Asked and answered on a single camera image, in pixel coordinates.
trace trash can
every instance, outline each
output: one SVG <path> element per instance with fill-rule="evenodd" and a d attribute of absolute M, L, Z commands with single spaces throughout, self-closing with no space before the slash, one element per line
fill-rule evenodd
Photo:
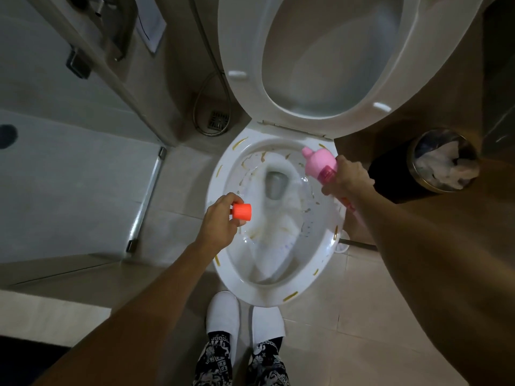
<path fill-rule="evenodd" d="M 432 129 L 376 158 L 376 191 L 394 203 L 456 192 L 479 175 L 476 149 L 451 129 Z"/>

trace toilet hinge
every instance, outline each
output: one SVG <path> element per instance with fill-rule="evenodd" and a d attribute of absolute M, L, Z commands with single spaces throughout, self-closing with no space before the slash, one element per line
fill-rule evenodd
<path fill-rule="evenodd" d="M 297 130 L 297 129 L 294 129 L 294 128 L 292 128 L 292 127 L 284 126 L 284 125 L 282 125 L 282 124 L 277 124 L 277 123 L 269 122 L 269 121 L 267 121 L 267 120 L 263 120 L 263 121 L 262 121 L 262 124 L 269 124 L 269 125 L 271 125 L 271 126 L 277 126 L 277 127 L 281 127 L 281 128 L 283 128 L 283 129 L 288 129 L 288 130 L 294 130 L 294 131 L 297 131 L 297 132 L 299 132 L 299 133 L 304 133 L 304 134 L 308 134 L 308 135 L 313 135 L 313 136 L 315 136 L 315 137 L 319 137 L 319 138 L 325 138 L 325 134 L 309 133 L 309 132 L 307 132 L 307 131 Z"/>

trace metal hose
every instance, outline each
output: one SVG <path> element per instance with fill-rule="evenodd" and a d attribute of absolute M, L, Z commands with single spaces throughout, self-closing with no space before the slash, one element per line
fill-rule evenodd
<path fill-rule="evenodd" d="M 208 51 L 208 55 L 209 55 L 209 58 L 211 59 L 211 63 L 213 64 L 213 67 L 215 68 L 215 70 L 213 72 L 211 72 L 202 82 L 200 90 L 198 91 L 197 97 L 195 99 L 195 103 L 193 104 L 193 110 L 192 110 L 193 126 L 195 126 L 195 129 L 202 135 L 205 135 L 208 137 L 217 137 L 227 131 L 227 128 L 229 127 L 229 123 L 231 122 L 231 112 L 232 112 L 232 110 L 231 110 L 231 95 L 229 93 L 229 87 L 227 86 L 227 83 L 226 83 L 225 79 L 223 78 L 225 73 L 223 72 L 222 69 L 220 69 L 218 67 L 218 64 L 216 63 L 215 55 L 213 54 L 213 51 L 211 50 L 211 46 L 209 45 L 208 37 L 205 34 L 204 26 L 202 25 L 202 21 L 200 20 L 200 16 L 198 14 L 197 5 L 195 3 L 195 0 L 189 0 L 189 2 L 190 2 L 190 8 L 193 13 L 193 17 L 195 18 L 195 22 L 197 24 L 198 31 L 200 32 L 200 36 L 202 37 L 204 47 Z M 210 82 L 210 80 L 213 77 L 215 77 L 215 75 L 218 76 L 220 83 L 222 83 L 223 91 L 225 92 L 225 96 L 227 98 L 227 103 L 229 105 L 229 118 L 227 120 L 227 124 L 225 125 L 225 127 L 223 129 L 221 129 L 220 131 L 216 131 L 214 133 L 208 133 L 207 131 L 204 131 L 203 129 L 201 129 L 200 126 L 197 124 L 197 119 L 196 119 L 197 103 L 198 103 L 198 99 L 202 95 L 205 87 Z"/>

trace pink bottle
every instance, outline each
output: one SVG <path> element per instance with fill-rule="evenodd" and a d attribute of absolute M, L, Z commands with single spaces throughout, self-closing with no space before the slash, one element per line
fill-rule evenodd
<path fill-rule="evenodd" d="M 322 185 L 334 181 L 338 164 L 333 154 L 324 148 L 314 152 L 307 146 L 302 148 L 302 155 L 306 159 L 306 175 L 317 179 Z M 355 213 L 356 209 L 347 198 L 338 199 L 345 207 Z"/>

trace person's left arm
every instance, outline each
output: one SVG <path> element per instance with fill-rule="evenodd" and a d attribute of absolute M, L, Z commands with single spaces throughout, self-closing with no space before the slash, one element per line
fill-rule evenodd
<path fill-rule="evenodd" d="M 219 198 L 204 216 L 195 242 L 151 285 L 116 311 L 34 385 L 154 384 L 163 344 L 175 327 L 191 291 L 216 254 L 228 246 L 238 226 L 229 220 L 233 194 Z"/>

